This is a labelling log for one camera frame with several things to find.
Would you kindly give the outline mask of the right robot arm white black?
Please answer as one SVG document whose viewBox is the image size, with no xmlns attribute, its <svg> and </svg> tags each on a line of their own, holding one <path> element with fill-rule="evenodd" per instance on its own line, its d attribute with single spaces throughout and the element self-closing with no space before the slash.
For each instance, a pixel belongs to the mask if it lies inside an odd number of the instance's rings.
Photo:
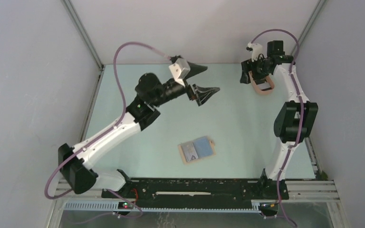
<svg viewBox="0 0 365 228">
<path fill-rule="evenodd" d="M 311 134 L 318 105 L 305 95 L 296 73 L 295 58 L 283 50 L 283 41 L 267 44 L 267 52 L 259 43 L 250 42 L 246 49 L 251 58 L 241 63 L 240 83 L 250 84 L 259 95 L 269 95 L 279 82 L 287 96 L 274 121 L 273 131 L 277 138 L 272 158 L 258 181 L 258 194 L 271 198 L 281 189 L 291 157 L 298 146 Z"/>
</svg>

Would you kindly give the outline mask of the pink oval card tray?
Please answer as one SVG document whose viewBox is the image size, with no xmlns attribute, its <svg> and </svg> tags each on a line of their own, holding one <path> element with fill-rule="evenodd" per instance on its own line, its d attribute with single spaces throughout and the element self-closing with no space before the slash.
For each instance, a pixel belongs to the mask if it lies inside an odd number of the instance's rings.
<svg viewBox="0 0 365 228">
<path fill-rule="evenodd" d="M 254 91 L 259 95 L 269 95 L 275 88 L 275 84 L 270 76 L 266 76 L 264 79 L 256 81 L 253 78 L 252 72 L 249 72 L 250 83 Z"/>
</svg>

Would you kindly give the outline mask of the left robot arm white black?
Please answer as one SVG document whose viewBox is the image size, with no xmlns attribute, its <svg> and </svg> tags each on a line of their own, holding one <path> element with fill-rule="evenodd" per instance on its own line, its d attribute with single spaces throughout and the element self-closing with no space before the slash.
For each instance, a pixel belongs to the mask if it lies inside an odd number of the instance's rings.
<svg viewBox="0 0 365 228">
<path fill-rule="evenodd" d="M 74 146 L 63 144 L 58 149 L 60 173 L 71 191 L 82 194 L 91 189 L 112 190 L 118 197 L 125 198 L 131 192 L 128 176 L 120 169 L 116 171 L 93 170 L 95 164 L 122 141 L 143 131 L 159 116 L 157 108 L 182 95 L 187 95 L 198 106 L 205 104 L 219 92 L 218 87 L 190 85 L 187 79 L 208 68 L 188 62 L 182 57 L 172 60 L 169 70 L 172 77 L 161 83 L 154 73 L 145 73 L 135 87 L 136 97 L 125 105 L 120 117 L 92 137 Z"/>
</svg>

